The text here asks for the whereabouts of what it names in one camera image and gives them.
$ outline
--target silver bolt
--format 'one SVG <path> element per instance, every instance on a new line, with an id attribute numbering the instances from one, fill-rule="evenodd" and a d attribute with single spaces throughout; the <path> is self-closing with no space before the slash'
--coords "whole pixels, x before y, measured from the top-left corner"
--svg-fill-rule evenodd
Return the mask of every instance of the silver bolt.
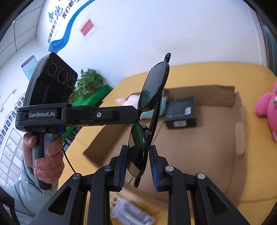
<path id="1" fill-rule="evenodd" d="M 78 174 L 78 173 L 75 173 L 75 174 L 73 174 L 73 176 L 72 176 L 72 178 L 73 178 L 74 180 L 78 180 L 80 177 L 81 177 L 81 176 L 80 176 L 80 174 Z"/>
<path id="2" fill-rule="evenodd" d="M 199 178 L 199 179 L 204 179 L 206 176 L 205 176 L 205 174 L 203 174 L 203 173 L 199 173 L 199 174 L 197 174 L 197 177 Z"/>
<path id="3" fill-rule="evenodd" d="M 173 168 L 172 166 L 167 166 L 167 167 L 165 168 L 165 170 L 168 171 L 168 172 L 171 172 L 171 171 L 174 170 L 174 168 Z"/>
<path id="4" fill-rule="evenodd" d="M 105 167 L 104 167 L 104 170 L 105 170 L 105 171 L 111 171 L 111 170 L 112 170 L 112 167 L 111 167 L 111 166 L 105 166 Z"/>

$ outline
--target white wall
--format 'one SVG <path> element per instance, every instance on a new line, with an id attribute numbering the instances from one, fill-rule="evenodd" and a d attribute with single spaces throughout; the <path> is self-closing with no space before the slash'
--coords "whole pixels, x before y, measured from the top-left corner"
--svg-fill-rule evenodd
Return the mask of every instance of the white wall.
<path id="1" fill-rule="evenodd" d="M 58 18 L 52 40 L 63 37 L 69 19 L 88 0 L 74 3 Z M 48 12 L 67 0 L 46 0 L 37 38 L 48 50 L 52 24 Z M 112 86 L 148 71 L 171 52 L 171 65 L 231 61 L 266 65 L 265 47 L 255 14 L 242 0 L 96 0 L 76 18 L 70 39 L 58 52 L 78 73 L 97 69 Z M 80 28 L 91 18 L 97 30 L 85 39 Z"/>
<path id="2" fill-rule="evenodd" d="M 18 98 L 26 92 L 29 84 L 29 80 L 23 72 L 21 65 L 32 55 L 38 61 L 47 54 L 48 52 L 44 51 L 37 39 L 34 38 L 18 50 L 0 69 L 0 106 L 2 107 L 13 90 L 17 90 L 5 103 L 3 112 L 0 112 L 0 128 L 5 123 L 8 114 L 14 108 Z"/>

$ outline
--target sunglasses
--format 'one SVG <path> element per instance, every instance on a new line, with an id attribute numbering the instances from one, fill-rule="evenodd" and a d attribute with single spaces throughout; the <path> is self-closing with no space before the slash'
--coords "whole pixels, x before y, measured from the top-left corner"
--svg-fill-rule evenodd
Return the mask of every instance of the sunglasses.
<path id="1" fill-rule="evenodd" d="M 158 63 L 150 70 L 143 85 L 138 100 L 138 118 L 143 112 L 153 110 L 149 127 L 138 119 L 131 128 L 128 149 L 129 158 L 127 169 L 135 177 L 134 187 L 138 188 L 140 179 L 145 171 L 149 147 L 152 143 L 159 120 L 163 89 L 169 74 L 170 53 L 164 61 Z"/>

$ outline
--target green surface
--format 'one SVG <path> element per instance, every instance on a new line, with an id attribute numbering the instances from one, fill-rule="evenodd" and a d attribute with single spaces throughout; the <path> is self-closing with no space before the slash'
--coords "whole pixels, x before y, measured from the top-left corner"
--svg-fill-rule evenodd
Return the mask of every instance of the green surface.
<path id="1" fill-rule="evenodd" d="M 86 99 L 78 98 L 76 101 L 72 102 L 72 106 L 95 106 L 100 102 L 113 88 L 109 85 L 104 85 L 97 89 L 91 96 Z M 68 135 L 73 131 L 75 127 L 67 127 L 66 132 L 63 134 L 63 140 L 65 140 Z"/>

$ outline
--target black box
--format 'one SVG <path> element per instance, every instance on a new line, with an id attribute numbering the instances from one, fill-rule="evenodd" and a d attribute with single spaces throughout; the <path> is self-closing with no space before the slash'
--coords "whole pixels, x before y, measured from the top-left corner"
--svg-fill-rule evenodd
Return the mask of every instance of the black box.
<path id="1" fill-rule="evenodd" d="M 194 97 L 169 102 L 165 123 L 168 128 L 196 127 L 196 106 Z"/>

